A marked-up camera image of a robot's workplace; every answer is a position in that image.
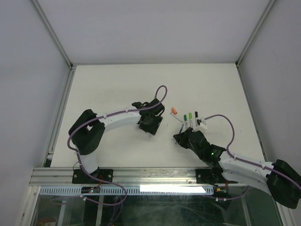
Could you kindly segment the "blue gel pen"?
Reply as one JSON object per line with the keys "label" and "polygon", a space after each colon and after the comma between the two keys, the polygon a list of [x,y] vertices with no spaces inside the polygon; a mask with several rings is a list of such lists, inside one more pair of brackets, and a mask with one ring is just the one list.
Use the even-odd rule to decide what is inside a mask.
{"label": "blue gel pen", "polygon": [[184,128],[184,123],[181,125],[181,127],[180,127],[180,130],[179,130],[178,134],[181,134],[181,132],[182,132],[183,128]]}

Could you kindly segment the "white pen light green end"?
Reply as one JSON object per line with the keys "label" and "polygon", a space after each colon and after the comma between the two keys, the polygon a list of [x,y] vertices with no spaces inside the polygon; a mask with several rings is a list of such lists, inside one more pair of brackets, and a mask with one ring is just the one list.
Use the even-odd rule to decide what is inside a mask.
{"label": "white pen light green end", "polygon": [[190,120],[190,127],[193,128],[193,119],[189,119]]}

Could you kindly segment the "white pen dark green end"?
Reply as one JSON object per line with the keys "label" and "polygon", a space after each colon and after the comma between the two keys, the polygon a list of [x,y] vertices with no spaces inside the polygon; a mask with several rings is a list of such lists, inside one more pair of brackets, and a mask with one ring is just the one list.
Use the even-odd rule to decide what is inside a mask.
{"label": "white pen dark green end", "polygon": [[188,126],[188,120],[187,121],[184,120],[184,126],[185,126],[186,129],[188,129],[188,127],[189,127]]}

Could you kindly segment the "white pen black end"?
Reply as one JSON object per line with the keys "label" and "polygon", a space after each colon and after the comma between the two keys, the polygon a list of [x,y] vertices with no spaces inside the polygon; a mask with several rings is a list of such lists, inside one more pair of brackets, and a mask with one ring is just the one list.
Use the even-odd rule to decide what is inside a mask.
{"label": "white pen black end", "polygon": [[199,119],[195,117],[195,124],[196,126],[200,125]]}

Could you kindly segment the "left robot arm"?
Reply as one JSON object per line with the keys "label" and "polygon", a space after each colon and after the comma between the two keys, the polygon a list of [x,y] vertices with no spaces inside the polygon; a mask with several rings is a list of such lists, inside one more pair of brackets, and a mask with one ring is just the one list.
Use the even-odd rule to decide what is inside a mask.
{"label": "left robot arm", "polygon": [[163,120],[164,105],[157,99],[151,102],[134,102],[128,108],[113,113],[97,114],[91,109],[85,110],[69,129],[67,146],[74,150],[82,177],[89,183],[98,179],[96,150],[103,135],[111,130],[127,125],[138,128],[151,135],[156,135]]}

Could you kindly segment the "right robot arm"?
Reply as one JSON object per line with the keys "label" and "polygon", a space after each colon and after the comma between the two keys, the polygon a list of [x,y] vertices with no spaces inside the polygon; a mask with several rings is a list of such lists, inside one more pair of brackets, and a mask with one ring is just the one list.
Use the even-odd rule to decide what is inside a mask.
{"label": "right robot arm", "polygon": [[186,131],[175,134],[177,144],[190,149],[209,169],[196,173],[198,183],[211,185],[227,181],[257,188],[279,204],[295,209],[301,198],[301,177],[285,161],[256,161],[236,154],[228,149],[211,144],[201,131]]}

